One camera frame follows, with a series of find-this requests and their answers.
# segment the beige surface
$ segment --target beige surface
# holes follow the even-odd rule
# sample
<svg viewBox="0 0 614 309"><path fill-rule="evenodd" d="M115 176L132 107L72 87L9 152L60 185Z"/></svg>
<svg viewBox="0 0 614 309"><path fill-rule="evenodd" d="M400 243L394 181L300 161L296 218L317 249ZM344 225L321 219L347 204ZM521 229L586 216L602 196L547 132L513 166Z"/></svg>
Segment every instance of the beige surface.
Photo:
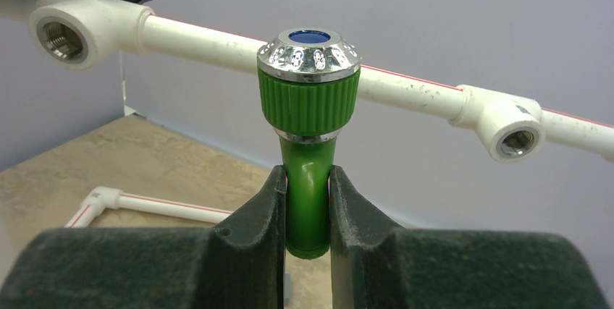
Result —
<svg viewBox="0 0 614 309"><path fill-rule="evenodd" d="M16 250L44 229L61 227L96 186L235 210L258 192L268 171L135 116L124 117L0 173L0 218ZM204 226L107 209L93 227ZM287 255L288 308L331 308L330 258Z"/></svg>

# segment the red line on pipe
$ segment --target red line on pipe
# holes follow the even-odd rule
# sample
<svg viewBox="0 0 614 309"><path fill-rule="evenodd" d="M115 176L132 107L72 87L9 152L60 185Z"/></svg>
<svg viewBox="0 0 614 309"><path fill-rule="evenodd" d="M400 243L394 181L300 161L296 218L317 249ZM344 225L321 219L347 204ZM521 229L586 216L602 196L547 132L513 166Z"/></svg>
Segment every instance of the red line on pipe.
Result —
<svg viewBox="0 0 614 309"><path fill-rule="evenodd" d="M182 207L185 207L185 208L194 208L194 209L200 209L200 210L206 210L206 211L213 211L215 213L227 213L228 215L230 215L232 213L232 211L228 211L228 210L214 209L214 208L205 208L204 206L193 206L191 204L176 203L176 202L171 202L171 201L168 201L168 200L139 197L137 195L129 195L127 193L122 193L122 195L124 197L129 197L129 198L134 198L134 199L142 199L142 200L149 200L151 202L156 202L156 203L170 204L171 206L182 206Z"/></svg>
<svg viewBox="0 0 614 309"><path fill-rule="evenodd" d="M418 79L417 77L413 77L413 76L409 76L409 75L399 74L398 72L390 72L390 71L388 71L388 70L383 70L383 69L380 69L380 68L374 68L374 67L370 67L370 66L368 66L368 65L363 65L362 67L365 67L365 68L367 68L367 69L372 69L372 70L375 70L375 71L378 71L378 72L385 72L385 73L387 73L387 74L396 75L396 76L398 76L398 77L404 77L404 78L406 78L406 79L412 79L412 80L415 80L415 81L420 81L420 82L424 82L424 83L429 83L429 84L431 84L431 85L436 85L436 86L440 86L440 87L450 88L450 89L452 89L452 90L460 90L460 91L462 91L462 90L463 90L462 88L453 87L453 86L449 86L449 85L444 85L444 84L442 84L442 83L432 82L432 81L428 81L428 80L424 80L424 79Z"/></svg>
<svg viewBox="0 0 614 309"><path fill-rule="evenodd" d="M88 204L88 205L86 205L86 206L85 206L85 209L83 209L83 211L81 211L81 213L79 214L79 216L77 216L77 218L76 218L76 219L75 219L75 220L74 220L74 221L73 221L73 222L70 224L70 226L68 226L68 228L70 228L70 227L74 226L74 225L77 223L77 221L79 221L79 220L80 220L80 219L83 217L83 214L85 214L85 212L86 212L87 210L89 210L89 208L90 208L90 205L89 205L89 204Z"/></svg>
<svg viewBox="0 0 614 309"><path fill-rule="evenodd" d="M552 112L553 114L558 114L558 115L561 115L561 116L571 117L572 119L579 119L580 121L584 121L584 122L588 122L588 123L592 123L592 124L597 124L597 125L603 126L603 127L614 128L614 125L611 125L611 124L601 123L601 122L593 121L591 119L583 119L582 117L566 114L564 112L560 112L560 111L556 111L556 110L550 110L550 109L545 109L545 108L542 108L542 110L543 111Z"/></svg>

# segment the threaded metal insert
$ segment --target threaded metal insert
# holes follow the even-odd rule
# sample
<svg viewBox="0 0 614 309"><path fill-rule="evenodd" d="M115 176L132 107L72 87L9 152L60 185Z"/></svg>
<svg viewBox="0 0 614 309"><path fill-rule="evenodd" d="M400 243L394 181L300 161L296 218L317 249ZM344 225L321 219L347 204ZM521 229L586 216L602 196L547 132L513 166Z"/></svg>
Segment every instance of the threaded metal insert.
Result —
<svg viewBox="0 0 614 309"><path fill-rule="evenodd" d="M533 132L519 130L504 137L499 150L507 157L526 155L533 148L535 140Z"/></svg>
<svg viewBox="0 0 614 309"><path fill-rule="evenodd" d="M87 56L87 45L81 34L60 19L41 20L37 36L47 52L62 62L80 63Z"/></svg>

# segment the threaded hole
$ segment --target threaded hole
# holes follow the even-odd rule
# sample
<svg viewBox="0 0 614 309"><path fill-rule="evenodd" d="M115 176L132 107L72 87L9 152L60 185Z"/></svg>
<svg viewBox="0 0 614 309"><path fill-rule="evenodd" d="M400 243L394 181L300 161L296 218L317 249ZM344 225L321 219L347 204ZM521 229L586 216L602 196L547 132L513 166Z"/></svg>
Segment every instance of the threaded hole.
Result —
<svg viewBox="0 0 614 309"><path fill-rule="evenodd" d="M507 156L521 156L531 150L535 143L535 135L528 130L514 132L501 143L501 152Z"/></svg>
<svg viewBox="0 0 614 309"><path fill-rule="evenodd" d="M77 32L59 22L43 26L41 42L57 58L64 61L80 60L84 43Z"/></svg>

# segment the green knob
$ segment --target green knob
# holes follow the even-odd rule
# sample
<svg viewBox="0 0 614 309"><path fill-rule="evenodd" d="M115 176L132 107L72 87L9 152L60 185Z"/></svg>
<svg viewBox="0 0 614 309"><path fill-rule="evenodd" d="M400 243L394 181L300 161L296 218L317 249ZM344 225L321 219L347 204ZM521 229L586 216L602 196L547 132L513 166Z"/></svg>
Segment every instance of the green knob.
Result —
<svg viewBox="0 0 614 309"><path fill-rule="evenodd" d="M329 248L328 178L336 137L354 112L360 60L338 34L313 28L287 30L258 52L262 111L288 179L286 248L299 258Z"/></svg>

